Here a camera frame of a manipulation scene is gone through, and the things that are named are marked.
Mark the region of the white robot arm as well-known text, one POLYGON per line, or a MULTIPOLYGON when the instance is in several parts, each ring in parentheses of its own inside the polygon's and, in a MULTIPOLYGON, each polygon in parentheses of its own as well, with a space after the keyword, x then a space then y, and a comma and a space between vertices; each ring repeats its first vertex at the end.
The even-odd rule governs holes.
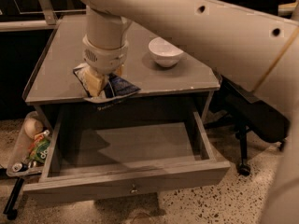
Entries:
POLYGON ((217 0, 81 0, 183 49, 291 122, 260 224, 299 223, 299 23, 217 0))

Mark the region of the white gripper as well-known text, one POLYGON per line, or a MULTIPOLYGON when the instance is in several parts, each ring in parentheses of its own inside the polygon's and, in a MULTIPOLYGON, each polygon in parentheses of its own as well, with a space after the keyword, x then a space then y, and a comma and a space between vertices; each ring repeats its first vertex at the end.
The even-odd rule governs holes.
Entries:
POLYGON ((115 75, 122 76, 129 43, 125 41, 124 45, 117 49, 101 49, 94 46, 86 35, 82 43, 83 59, 91 66, 84 71, 85 84, 88 93, 97 97, 107 84, 108 74, 114 72, 115 75))

